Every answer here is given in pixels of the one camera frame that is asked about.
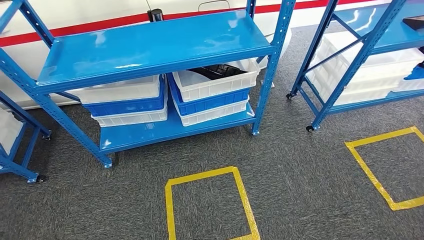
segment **blue shelf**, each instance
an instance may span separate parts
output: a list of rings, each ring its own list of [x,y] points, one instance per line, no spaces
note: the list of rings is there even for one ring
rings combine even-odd
[[[342,112],[346,112],[346,111],[350,111],[354,109],[361,109],[361,108],[371,107],[371,106],[375,106],[379,104],[385,104],[385,103],[415,98],[419,96],[424,96],[424,90],[398,91],[398,92],[391,91],[385,98],[382,98],[382,99],[332,106],[330,110],[328,111],[328,113],[337,114],[337,113],[342,113]]]
[[[57,37],[35,87],[55,93],[272,54],[246,10]]]
[[[333,17],[356,37],[362,37],[373,30],[388,5],[381,4],[335,11]],[[375,45],[372,54],[424,46],[424,30],[415,31],[402,22],[403,18],[421,15],[424,15],[424,1],[407,0]]]
[[[168,99],[168,119],[132,125],[102,127],[100,152],[114,153],[167,140],[241,126],[253,123],[256,118],[247,103],[246,110],[191,126],[183,126],[174,103]]]

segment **yellow tape square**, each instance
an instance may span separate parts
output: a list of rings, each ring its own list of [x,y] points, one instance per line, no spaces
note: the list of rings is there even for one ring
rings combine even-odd
[[[352,155],[354,156],[354,158],[356,159],[356,161],[358,162],[362,170],[365,172],[365,174],[371,180],[372,184],[374,184],[375,188],[380,192],[380,194],[383,196],[383,198],[386,200],[387,204],[393,211],[401,210],[401,209],[410,209],[410,208],[424,205],[424,196],[420,196],[420,197],[416,197],[410,200],[405,200],[400,202],[393,201],[392,197],[390,197],[389,193],[384,189],[383,185],[377,180],[376,176],[374,176],[373,172],[368,168],[367,164],[365,164],[364,160],[356,151],[355,147],[399,137],[406,134],[412,134],[412,133],[416,134],[424,143],[424,135],[420,132],[420,130],[418,130],[416,126],[412,126],[405,129],[392,131],[392,132],[388,132],[388,133],[384,133],[384,134],[380,134],[376,136],[371,136],[371,137],[367,137],[367,138],[356,140],[356,141],[344,142],[344,144],[352,153]]]
[[[196,181],[200,179],[210,178],[218,175],[232,173],[235,179],[235,184],[237,185],[238,193],[240,194],[241,203],[243,204],[244,212],[247,217],[247,222],[250,228],[250,234],[233,238],[231,240],[260,240],[258,227],[256,226],[255,218],[251,209],[251,205],[248,200],[248,195],[246,194],[245,186],[242,182],[242,177],[240,176],[239,169],[235,166],[227,166],[211,171],[205,171],[201,173],[196,173],[188,176],[182,176],[177,178],[169,179],[165,185],[165,198],[166,198],[166,215],[168,223],[168,233],[169,240],[176,240],[175,233],[175,221],[174,221],[174,205],[172,197],[172,185],[188,183],[191,181]]]

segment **red stripe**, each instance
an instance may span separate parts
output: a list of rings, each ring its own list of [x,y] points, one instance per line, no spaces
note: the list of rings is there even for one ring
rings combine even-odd
[[[351,4],[351,3],[360,3],[360,2],[367,2],[367,1],[370,1],[370,0],[339,0],[338,4]],[[296,2],[296,4],[294,5],[294,9],[309,9],[309,8],[325,7],[327,3],[328,3],[328,0],[311,0],[311,1]],[[204,15],[204,14],[220,13],[224,11],[231,11],[231,10],[237,10],[237,9],[242,9],[242,8],[166,14],[163,16],[163,18],[168,20],[178,19],[178,18],[186,18],[186,17],[192,17],[192,16]],[[280,11],[280,4],[257,6],[255,9],[256,14],[271,13],[271,12],[278,12],[278,11]],[[142,13],[137,15],[112,18],[108,20],[78,24],[73,26],[60,27],[60,28],[51,29],[50,31],[54,37],[59,37],[59,36],[65,36],[65,35],[98,31],[98,30],[103,30],[108,28],[115,28],[115,27],[129,25],[129,24],[136,24],[136,23],[141,23],[148,20],[149,20],[149,17],[147,13]],[[24,34],[15,35],[15,36],[0,37],[0,47],[31,43],[31,42],[40,41],[40,40],[41,38],[38,36],[36,32],[24,33]]]

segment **white plastic crate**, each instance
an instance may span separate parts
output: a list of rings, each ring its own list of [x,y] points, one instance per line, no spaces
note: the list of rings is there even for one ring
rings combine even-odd
[[[151,122],[166,121],[168,119],[168,85],[165,85],[163,94],[163,109],[154,111],[139,111],[132,113],[91,116],[100,127],[112,127],[120,125],[143,124]]]
[[[348,31],[326,33],[322,37],[315,55],[323,60],[355,40],[356,37]],[[360,42],[326,62],[328,68],[334,70],[339,77],[338,79],[346,72],[362,46],[363,44]],[[424,54],[416,48],[371,55],[350,82],[362,81],[363,78],[377,79],[381,75],[406,77],[423,60]]]
[[[82,104],[157,98],[159,75],[69,90]]]
[[[0,108],[0,144],[9,155],[24,124]]]
[[[402,79],[399,86],[393,90],[393,92],[403,92],[412,90],[423,90],[424,89],[424,78],[420,79]]]
[[[322,59],[318,56],[315,56],[311,61],[311,66],[319,63]],[[340,75],[340,72],[337,72],[336,69],[333,69],[332,66],[326,62],[312,71],[308,72],[306,76],[308,78],[314,78],[312,75],[319,72],[320,78],[324,81],[323,84],[326,84],[328,89],[333,91],[337,84],[339,84],[343,75]],[[392,75],[389,73],[382,73],[378,76],[368,75],[361,78],[353,77],[347,86],[344,87],[344,93],[353,93],[353,92],[366,92],[368,90],[375,89],[395,89],[398,87],[399,83],[405,77],[404,74],[401,75]]]
[[[190,102],[256,85],[256,77],[261,69],[255,59],[243,59],[226,64],[247,72],[216,80],[211,80],[201,74],[187,70],[173,72],[172,75],[181,93],[182,101]]]
[[[326,83],[326,78],[323,78],[321,75],[322,71],[314,71],[313,73],[308,73],[308,78],[310,82],[314,85],[316,90],[319,92],[319,96],[324,102],[327,102],[330,95],[333,93],[334,88],[329,87]],[[364,101],[371,101],[377,99],[383,99],[390,93],[392,87],[386,88],[367,88],[365,90],[356,90],[356,91],[346,91],[343,90],[341,95],[338,97],[337,101],[334,103],[334,106],[359,103]]]
[[[175,101],[173,101],[173,104],[175,105],[175,109],[178,112],[179,117],[181,118],[182,125],[184,127],[203,123],[212,119],[221,118],[224,116],[228,116],[231,114],[243,112],[246,110],[246,104],[249,102],[249,97],[247,97],[246,100],[231,103],[228,105],[220,106],[211,108],[205,111],[196,112],[193,114],[181,116],[180,112],[178,111],[178,106]]]

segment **black item on shelf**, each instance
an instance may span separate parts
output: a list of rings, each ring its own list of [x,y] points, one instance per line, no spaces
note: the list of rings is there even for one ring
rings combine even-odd
[[[402,21],[415,31],[424,29],[424,15],[405,17]]]
[[[231,77],[239,74],[247,73],[247,71],[240,70],[240,68],[231,66],[228,64],[215,64],[209,66],[201,66],[188,71],[195,72],[202,76],[207,77],[210,80],[222,79],[226,77]]]
[[[148,16],[148,20],[151,23],[164,20],[164,15],[162,13],[162,10],[160,10],[159,8],[156,8],[156,9],[153,9],[153,10],[148,10],[147,16]]]

